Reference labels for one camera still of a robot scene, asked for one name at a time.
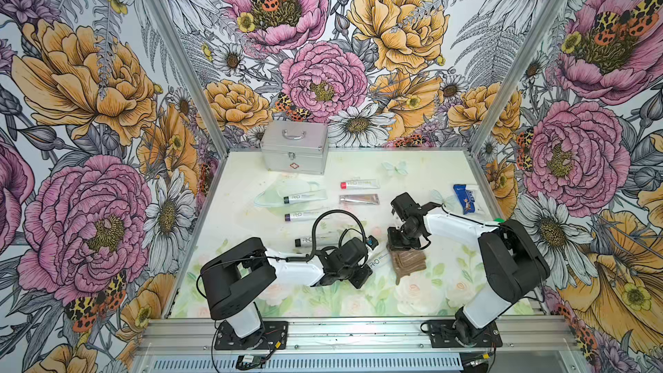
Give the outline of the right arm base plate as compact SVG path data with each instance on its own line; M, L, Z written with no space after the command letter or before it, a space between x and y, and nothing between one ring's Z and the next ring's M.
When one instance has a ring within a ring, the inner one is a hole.
M462 319L430 319L420 324L433 348L500 348L502 337L497 324L478 329Z

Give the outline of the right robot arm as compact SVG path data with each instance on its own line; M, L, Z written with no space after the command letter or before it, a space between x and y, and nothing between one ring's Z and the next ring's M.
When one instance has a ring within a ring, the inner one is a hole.
M546 259L523 224L514 219L480 222L449 212L438 203L420 205L408 193L395 197L391 207L402 221L399 227L388 228L391 251L424 250L421 241L432 243L437 237L475 246L481 254L487 286L456 312L450 326L430 322L426 331L451 346L498 347L493 338L483 341L490 327L551 276Z

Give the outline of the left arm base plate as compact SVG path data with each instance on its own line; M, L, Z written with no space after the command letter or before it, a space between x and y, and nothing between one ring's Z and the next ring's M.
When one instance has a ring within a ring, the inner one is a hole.
M213 348L216 351L285 350L288 340L288 321L264 321L255 332L240 338L228 321L216 331Z

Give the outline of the aluminium front rail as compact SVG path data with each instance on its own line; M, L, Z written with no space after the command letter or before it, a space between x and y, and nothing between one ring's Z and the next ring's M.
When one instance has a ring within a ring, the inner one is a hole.
M435 338L424 317L277 318L281 348L221 345L220 327L205 319L150 326L134 372L589 372L559 316L503 316L473 347Z

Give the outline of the blue bandage packet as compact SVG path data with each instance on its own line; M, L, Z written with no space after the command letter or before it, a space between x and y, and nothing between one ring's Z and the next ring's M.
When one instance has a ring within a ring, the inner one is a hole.
M476 195L479 193L477 185L455 184L453 191L459 201L464 215L477 211Z

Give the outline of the purple cap toothpaste tube upper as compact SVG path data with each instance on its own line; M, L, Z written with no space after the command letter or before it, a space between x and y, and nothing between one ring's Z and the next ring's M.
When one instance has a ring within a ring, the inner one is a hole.
M290 212L284 215L286 222L316 221L326 210L324 208Z

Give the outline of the pink cap toothpaste tube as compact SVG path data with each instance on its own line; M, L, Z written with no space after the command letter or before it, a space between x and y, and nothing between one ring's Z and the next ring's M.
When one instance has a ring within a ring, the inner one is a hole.
M348 180L340 183L342 190L379 189L380 184L376 179Z

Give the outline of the dark green cap toothpaste tube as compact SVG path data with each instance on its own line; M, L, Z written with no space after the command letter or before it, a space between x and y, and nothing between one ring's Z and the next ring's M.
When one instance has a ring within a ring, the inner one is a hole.
M309 191L305 193L290 194L283 198L285 205L315 202L327 199L326 190Z

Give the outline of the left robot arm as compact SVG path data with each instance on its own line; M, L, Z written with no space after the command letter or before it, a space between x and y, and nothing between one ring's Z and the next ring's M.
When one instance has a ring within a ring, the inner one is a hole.
M350 238L340 246L316 250L313 257L290 256L267 248L252 237L207 262L200 271L202 295L214 321L223 321L239 339L263 328L256 299L274 283L327 287L348 281L359 289L372 275L368 256L378 241Z

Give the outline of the metallic pink toothpaste tube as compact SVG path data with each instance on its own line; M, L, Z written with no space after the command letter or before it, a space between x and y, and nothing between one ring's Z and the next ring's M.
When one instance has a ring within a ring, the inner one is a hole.
M348 205L379 205L380 200L376 193L365 194L343 194L339 197L339 202Z

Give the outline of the silver metal first-aid case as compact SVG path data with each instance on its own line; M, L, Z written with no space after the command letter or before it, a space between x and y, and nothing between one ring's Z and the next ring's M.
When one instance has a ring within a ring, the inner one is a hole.
M274 121L261 140L267 170L284 173L318 174L326 169L328 129L325 124Z

